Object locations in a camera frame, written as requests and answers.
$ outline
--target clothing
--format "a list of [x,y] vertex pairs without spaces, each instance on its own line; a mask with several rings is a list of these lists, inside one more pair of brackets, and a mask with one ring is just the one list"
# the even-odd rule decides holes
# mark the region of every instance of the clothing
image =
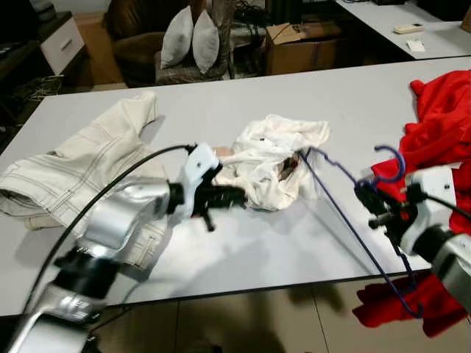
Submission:
[[[155,93],[122,99],[54,151],[13,163],[0,175],[0,211],[24,219],[30,229],[68,226],[104,186],[152,153],[139,134],[156,118]],[[131,175],[166,177],[157,160]],[[83,233],[87,219],[75,233]],[[164,228],[162,222],[146,225],[128,262],[145,266]]]
[[[456,204],[471,212],[471,71],[450,72],[428,84],[413,81],[411,88],[417,95],[418,122],[406,124],[406,135],[400,141],[406,173],[461,163],[458,169],[453,169]],[[388,160],[372,166],[372,170],[375,175],[387,177],[395,175],[398,166],[396,160]],[[405,200],[400,192],[404,186],[404,179],[394,184],[378,184],[400,201]],[[450,228],[455,233],[471,235],[471,221],[455,212],[450,217]],[[367,286],[358,292],[358,297],[364,305],[353,312],[368,327],[412,318],[387,285]],[[417,303],[424,305],[423,329],[430,337],[467,316],[433,274],[420,276],[417,290],[406,295],[406,300],[413,310]]]
[[[326,121],[295,121],[275,114],[253,121],[235,141],[233,154],[220,157],[224,167],[216,182],[243,188],[250,207],[287,208],[301,189],[313,190],[308,169],[293,159],[295,151],[318,147],[328,137]],[[285,164],[292,172],[283,173]]]

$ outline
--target tile floor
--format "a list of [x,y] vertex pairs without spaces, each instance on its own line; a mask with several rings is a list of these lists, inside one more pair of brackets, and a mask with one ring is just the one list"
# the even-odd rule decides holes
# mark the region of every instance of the tile floor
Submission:
[[[465,353],[466,321],[437,338],[420,321],[361,326],[355,292],[378,280],[266,290],[136,307],[98,330],[102,353],[186,353],[202,338],[224,353]],[[105,316],[114,315],[117,308]]]

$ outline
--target red garment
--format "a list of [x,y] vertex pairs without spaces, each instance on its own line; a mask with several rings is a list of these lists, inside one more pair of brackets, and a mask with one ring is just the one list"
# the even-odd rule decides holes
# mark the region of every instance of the red garment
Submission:
[[[453,169],[458,207],[471,212],[471,71],[453,71],[428,84],[411,83],[417,95],[418,123],[406,124],[400,141],[400,152],[406,160],[406,173],[435,165],[462,163]],[[393,176],[396,160],[372,166],[375,175]],[[381,190],[403,201],[400,193],[404,180],[395,184],[378,184]],[[471,221],[458,213],[450,217],[450,228],[456,233],[471,235]],[[407,279],[394,281],[401,288]],[[418,288],[405,296],[414,311],[424,306],[423,329],[433,337],[467,316],[462,306],[445,290],[433,274],[421,274]],[[377,327],[394,320],[413,318],[402,307],[386,284],[368,285],[358,292],[364,303],[353,313],[368,327]]]

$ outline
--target chair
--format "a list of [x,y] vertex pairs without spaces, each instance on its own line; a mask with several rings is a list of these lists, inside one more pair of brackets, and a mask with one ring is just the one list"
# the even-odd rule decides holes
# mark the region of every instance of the chair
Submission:
[[193,21],[206,8],[206,0],[112,0],[105,26],[113,41],[113,55],[128,87],[170,85],[220,79],[227,69],[230,27],[236,0],[213,0],[212,18],[219,30],[219,56],[201,75],[188,53],[177,67],[160,69],[163,36],[172,18],[191,5]]
[[155,84],[176,85],[180,83],[207,82],[222,79],[229,65],[230,29],[233,22],[236,0],[213,0],[211,18],[219,31],[219,54],[206,74],[201,74],[190,53],[183,63],[173,68],[160,69],[160,53],[155,55]]

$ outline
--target table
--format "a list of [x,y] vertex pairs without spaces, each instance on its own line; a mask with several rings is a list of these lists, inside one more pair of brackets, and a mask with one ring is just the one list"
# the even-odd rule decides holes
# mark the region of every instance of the table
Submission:
[[[337,0],[337,4],[416,60],[471,55],[471,33],[459,28],[460,21],[439,20],[412,2],[378,6],[369,1],[347,3]],[[424,25],[423,32],[407,35],[393,32],[398,24],[416,23]],[[406,41],[416,39],[423,42],[425,52],[409,49]]]
[[[143,132],[156,148],[207,141],[229,146],[250,122],[268,113],[286,118],[330,122],[324,148],[357,176],[389,156],[373,146],[397,146],[403,125],[416,119],[413,79],[431,80],[448,71],[471,68],[471,58],[343,68],[191,85],[136,88],[51,96],[0,156],[0,170],[18,159],[52,150],[118,99],[143,90],[159,96],[160,117]],[[161,158],[171,179],[184,154]],[[328,165],[322,178],[388,273],[403,272],[381,231],[367,226],[369,213],[353,186]],[[148,282],[134,286],[120,277],[109,303],[145,302],[207,296],[310,282],[340,281],[378,274],[330,204],[299,199],[277,213],[242,209],[213,212],[217,229],[208,233],[201,219],[177,226]],[[0,315],[18,313],[38,267],[61,229],[27,232],[23,224],[0,215]],[[416,270],[428,267],[411,259]]]

